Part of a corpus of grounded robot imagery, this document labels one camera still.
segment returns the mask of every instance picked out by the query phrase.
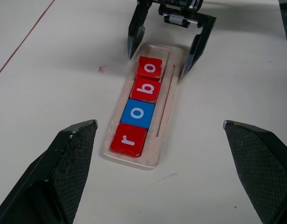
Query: table surface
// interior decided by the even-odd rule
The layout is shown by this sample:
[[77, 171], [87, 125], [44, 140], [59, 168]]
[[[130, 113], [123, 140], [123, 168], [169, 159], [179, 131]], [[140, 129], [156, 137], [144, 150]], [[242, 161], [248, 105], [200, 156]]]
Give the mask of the table surface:
[[[14, 38], [17, 33], [28, 32], [13, 29], [4, 38], [2, 24], [10, 23], [4, 16], [16, 12], [18, 26], [30, 27], [48, 4], [22, 14], [17, 10], [25, 6], [5, 6], [0, 66], [24, 37]], [[0, 204], [60, 130], [97, 119], [74, 223], [260, 224], [238, 179], [223, 121], [270, 130], [287, 145], [287, 41], [277, 0], [205, 1], [201, 12], [217, 22], [203, 56], [179, 83], [160, 163], [151, 171], [101, 158], [134, 62], [126, 58], [126, 36], [135, 6], [134, 0], [57, 0], [1, 72]], [[157, 7], [143, 41], [189, 46], [197, 28], [164, 23]]]

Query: white letter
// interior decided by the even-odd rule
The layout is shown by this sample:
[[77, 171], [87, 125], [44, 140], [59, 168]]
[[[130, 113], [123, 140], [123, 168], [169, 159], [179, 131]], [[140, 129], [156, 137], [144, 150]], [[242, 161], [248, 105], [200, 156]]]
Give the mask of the white letter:
[[[140, 115], [135, 115], [135, 114], [134, 114], [135, 111], [139, 111], [139, 112], [140, 112]], [[143, 110], [140, 109], [140, 108], [133, 108], [133, 109], [131, 110], [131, 116], [132, 116], [132, 118], [140, 119], [140, 118], [143, 117], [143, 115], [144, 115], [144, 112], [143, 112]]]
[[130, 145], [130, 146], [134, 146], [135, 145], [135, 142], [129, 141], [129, 140], [126, 139], [126, 135], [123, 136], [123, 140], [121, 142], [124, 143], [124, 144]]
[[144, 66], [144, 70], [147, 71], [147, 72], [152, 73], [152, 72], [155, 72], [155, 71], [156, 71], [156, 66], [154, 66], [153, 64], [146, 64], [146, 65]]
[[137, 88], [137, 91], [144, 92], [147, 94], [153, 94], [154, 86], [151, 84], [144, 84], [144, 85], [142, 85], [142, 88]]

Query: carbon fiber texture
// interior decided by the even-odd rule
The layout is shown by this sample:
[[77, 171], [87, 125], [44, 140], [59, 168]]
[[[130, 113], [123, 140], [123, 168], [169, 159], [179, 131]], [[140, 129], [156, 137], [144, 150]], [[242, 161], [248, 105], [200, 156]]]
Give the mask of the carbon fiber texture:
[[57, 200], [72, 224], [87, 180], [95, 130], [90, 126], [76, 132], [51, 178]]
[[225, 129], [239, 179], [263, 224], [271, 224], [287, 200], [287, 170], [252, 132]]

